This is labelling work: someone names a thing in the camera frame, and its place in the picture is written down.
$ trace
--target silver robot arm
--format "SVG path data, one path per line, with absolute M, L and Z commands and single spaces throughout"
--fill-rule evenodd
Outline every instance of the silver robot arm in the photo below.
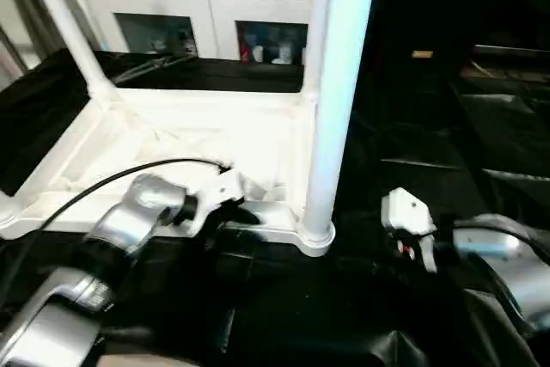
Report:
M 155 228 L 190 221 L 196 235 L 211 211 L 240 198 L 235 171 L 221 174 L 197 195 L 160 177 L 139 175 L 84 236 L 70 266 L 56 269 L 2 332 L 0 367 L 79 367 L 100 330 L 95 315 L 113 301 Z

